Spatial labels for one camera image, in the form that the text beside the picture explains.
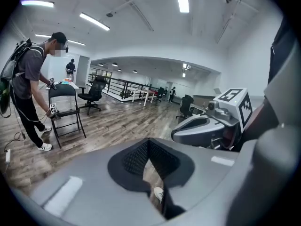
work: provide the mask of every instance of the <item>folding chair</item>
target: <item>folding chair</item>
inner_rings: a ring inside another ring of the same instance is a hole
[[[49,90],[49,93],[48,93],[48,100],[49,100],[49,106],[51,104],[51,98],[54,98],[54,97],[58,97],[58,96],[74,96],[74,99],[75,99],[75,110],[68,110],[68,111],[65,111],[65,112],[59,112],[57,113],[57,115],[59,117],[64,117],[64,116],[68,116],[68,115],[74,115],[76,114],[76,122],[75,123],[71,123],[71,124],[68,124],[68,125],[64,125],[64,126],[60,126],[60,127],[56,127],[55,126],[55,122],[54,121],[51,121],[52,123],[52,128],[53,128],[53,131],[55,133],[55,137],[56,137],[56,140],[57,140],[57,143],[58,145],[61,147],[61,144],[60,144],[60,141],[59,141],[59,137],[61,136],[64,136],[64,135],[67,135],[67,134],[70,134],[70,133],[73,133],[75,131],[79,131],[79,130],[82,130],[83,133],[84,133],[84,136],[85,138],[86,137],[86,134],[85,134],[85,131],[84,131],[84,128],[83,128],[83,125],[81,124],[81,120],[80,120],[80,116],[79,116],[79,108],[77,106],[77,100],[76,100],[76,92],[75,92],[75,89],[71,86],[71,85],[68,85],[68,84],[57,84],[55,85],[57,90],[54,90],[53,88],[51,88]],[[60,129],[62,127],[66,127],[66,126],[70,126],[70,125],[74,125],[74,124],[77,124],[77,127],[78,129],[77,130],[73,130],[73,131],[70,131],[70,132],[67,132],[67,133],[64,133],[64,134],[61,134],[59,135],[57,133],[57,129]]]

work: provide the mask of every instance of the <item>railing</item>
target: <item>railing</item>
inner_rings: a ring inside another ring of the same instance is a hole
[[[96,74],[89,74],[88,75],[88,83],[93,83],[93,80],[95,79],[97,75]],[[113,93],[117,96],[120,96],[120,99],[127,99],[133,96],[134,94],[134,89],[148,89],[149,86],[131,82],[131,81],[125,81],[121,79],[115,79],[111,77],[105,77],[107,80],[107,84],[104,88],[106,92]],[[152,91],[158,91],[158,88],[151,87]]]

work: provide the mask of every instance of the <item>white table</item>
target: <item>white table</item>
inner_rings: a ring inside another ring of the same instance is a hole
[[[153,101],[153,99],[154,99],[154,96],[155,96],[155,92],[154,92],[154,91],[151,91],[151,90],[143,90],[143,89],[134,89],[134,94],[133,94],[133,100],[132,100],[132,102],[134,102],[136,91],[142,92],[142,97],[141,97],[141,99],[143,99],[144,94],[146,94],[146,98],[145,98],[145,101],[144,101],[144,106],[145,106],[145,104],[146,104],[146,101],[147,101],[148,98],[149,98],[149,94],[152,94],[151,102],[150,102],[150,103],[152,103],[152,101]]]
[[[62,85],[71,85],[75,90],[79,89],[79,87],[76,84],[74,84],[73,82],[68,82],[68,84],[62,84]],[[72,97],[69,96],[70,109],[75,107],[75,106],[73,106],[72,102],[73,102]]]

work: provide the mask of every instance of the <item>white sneaker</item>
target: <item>white sneaker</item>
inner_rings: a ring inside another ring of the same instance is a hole
[[[45,129],[43,131],[40,131],[40,136],[42,136],[45,132],[51,131],[52,128],[50,126],[45,126]]]
[[[154,194],[156,198],[159,199],[160,203],[162,203],[162,198],[163,198],[163,189],[161,187],[155,187],[154,188]]]
[[[47,144],[43,142],[43,145],[41,147],[38,147],[39,150],[41,151],[50,151],[52,148],[51,144]]]

